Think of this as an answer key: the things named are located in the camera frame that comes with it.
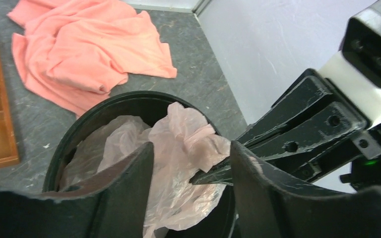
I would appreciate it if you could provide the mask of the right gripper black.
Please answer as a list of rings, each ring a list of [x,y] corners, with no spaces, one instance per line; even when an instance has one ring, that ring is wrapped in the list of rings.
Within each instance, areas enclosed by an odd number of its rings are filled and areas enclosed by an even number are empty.
[[[341,92],[305,70],[236,141],[261,160],[337,191],[381,185],[381,124],[340,101]]]

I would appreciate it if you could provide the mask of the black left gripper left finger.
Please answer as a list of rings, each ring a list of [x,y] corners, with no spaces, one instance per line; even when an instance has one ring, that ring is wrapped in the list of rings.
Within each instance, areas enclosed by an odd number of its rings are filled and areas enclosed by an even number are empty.
[[[147,142],[64,192],[0,189],[0,238],[140,238],[153,163]]]

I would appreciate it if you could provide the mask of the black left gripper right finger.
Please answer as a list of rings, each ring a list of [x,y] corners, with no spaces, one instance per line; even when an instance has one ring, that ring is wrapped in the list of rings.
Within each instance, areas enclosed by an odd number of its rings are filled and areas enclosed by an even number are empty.
[[[381,186],[353,194],[322,188],[236,141],[230,162],[242,237],[381,238]]]

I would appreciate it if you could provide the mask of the pink plastic trash bag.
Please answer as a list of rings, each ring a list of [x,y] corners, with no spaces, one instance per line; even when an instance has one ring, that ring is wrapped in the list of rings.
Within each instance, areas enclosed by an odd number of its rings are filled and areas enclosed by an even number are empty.
[[[192,185],[198,171],[209,171],[230,154],[230,141],[215,133],[205,116],[178,102],[153,126],[138,116],[118,116],[80,142],[63,171],[60,188],[88,179],[123,160],[145,142],[154,145],[154,168],[143,236],[160,228],[195,226],[218,205],[223,184]]]

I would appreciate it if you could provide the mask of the black trash bin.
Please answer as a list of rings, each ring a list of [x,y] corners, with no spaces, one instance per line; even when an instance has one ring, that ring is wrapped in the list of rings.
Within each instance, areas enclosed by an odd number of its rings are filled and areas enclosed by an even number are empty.
[[[98,128],[107,125],[118,116],[138,116],[153,126],[167,115],[169,104],[179,102],[186,108],[194,106],[173,95],[155,91],[133,91],[111,97],[82,115],[67,131],[52,157],[46,173],[43,191],[61,189],[62,173],[71,162],[78,144]],[[167,238],[230,238],[235,228],[236,211],[233,189],[225,187],[219,204],[207,216],[193,227],[175,231],[161,229],[157,235],[165,234]]]

